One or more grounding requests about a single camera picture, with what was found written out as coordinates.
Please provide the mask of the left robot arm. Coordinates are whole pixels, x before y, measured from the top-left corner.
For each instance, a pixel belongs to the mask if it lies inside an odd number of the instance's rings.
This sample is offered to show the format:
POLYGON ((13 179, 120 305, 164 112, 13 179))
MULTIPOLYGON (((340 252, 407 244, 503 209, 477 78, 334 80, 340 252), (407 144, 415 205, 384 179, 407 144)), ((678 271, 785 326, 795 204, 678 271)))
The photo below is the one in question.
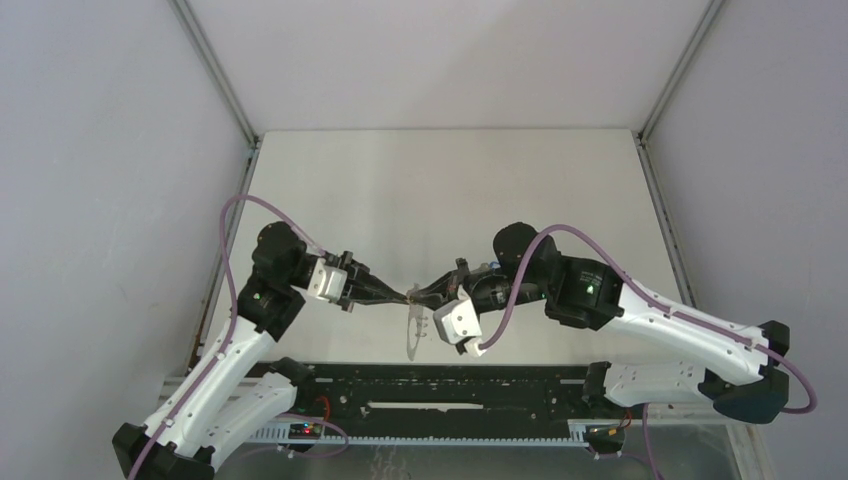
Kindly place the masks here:
POLYGON ((316 403, 309 369, 284 358, 248 393, 229 400, 293 324, 307 299, 339 306, 405 304, 351 252, 311 254, 289 224, 264 227, 253 267, 232 292, 231 317, 177 390, 143 424, 123 424, 112 445, 128 479, 211 479, 272 418, 304 416, 316 403))

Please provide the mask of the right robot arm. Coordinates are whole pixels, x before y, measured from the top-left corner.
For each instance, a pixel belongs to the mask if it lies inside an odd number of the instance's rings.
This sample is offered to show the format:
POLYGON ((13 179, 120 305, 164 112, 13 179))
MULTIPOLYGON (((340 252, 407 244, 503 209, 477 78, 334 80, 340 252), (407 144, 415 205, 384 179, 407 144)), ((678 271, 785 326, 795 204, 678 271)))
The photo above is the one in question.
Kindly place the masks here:
POLYGON ((589 365, 581 402, 596 418, 651 403, 706 404, 751 424, 768 424, 786 411, 790 380, 780 368, 790 340, 786 325, 741 325, 672 301, 627 275, 607 253, 562 254, 554 232, 510 224, 494 238, 495 266, 473 270, 459 260, 413 290, 409 301, 433 312, 444 342, 475 357, 504 335, 517 306, 534 302, 563 326, 628 335, 677 354, 670 363, 589 365))

